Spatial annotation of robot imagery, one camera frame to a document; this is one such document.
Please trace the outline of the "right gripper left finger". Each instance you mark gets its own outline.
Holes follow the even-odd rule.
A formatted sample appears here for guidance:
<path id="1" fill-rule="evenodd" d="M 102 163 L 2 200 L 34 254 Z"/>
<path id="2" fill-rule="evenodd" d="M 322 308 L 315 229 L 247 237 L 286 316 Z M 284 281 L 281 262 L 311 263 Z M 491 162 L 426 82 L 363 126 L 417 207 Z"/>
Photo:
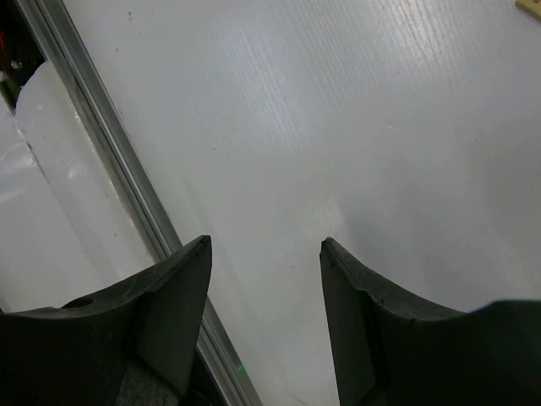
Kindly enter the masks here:
<path id="1" fill-rule="evenodd" d="M 2 314 L 2 404 L 180 404 L 210 274 L 204 235 L 60 308 Z"/>

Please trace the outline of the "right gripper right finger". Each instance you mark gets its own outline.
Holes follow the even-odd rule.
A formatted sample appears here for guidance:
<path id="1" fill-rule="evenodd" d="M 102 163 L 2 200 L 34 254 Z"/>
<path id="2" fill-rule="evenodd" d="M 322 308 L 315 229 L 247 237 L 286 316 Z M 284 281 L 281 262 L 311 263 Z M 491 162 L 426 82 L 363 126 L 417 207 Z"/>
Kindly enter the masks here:
<path id="1" fill-rule="evenodd" d="M 400 287 L 334 239 L 320 248 L 342 405 L 537 405 L 540 303 L 461 312 Z"/>

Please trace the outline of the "small tan eraser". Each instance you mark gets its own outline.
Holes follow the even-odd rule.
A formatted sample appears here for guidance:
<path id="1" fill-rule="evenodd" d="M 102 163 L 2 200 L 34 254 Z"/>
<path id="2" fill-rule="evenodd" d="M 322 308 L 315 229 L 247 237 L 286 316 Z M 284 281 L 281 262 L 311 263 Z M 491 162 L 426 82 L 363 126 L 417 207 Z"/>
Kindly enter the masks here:
<path id="1" fill-rule="evenodd" d="M 541 20 L 541 0 L 516 0 L 515 5 L 535 19 Z"/>

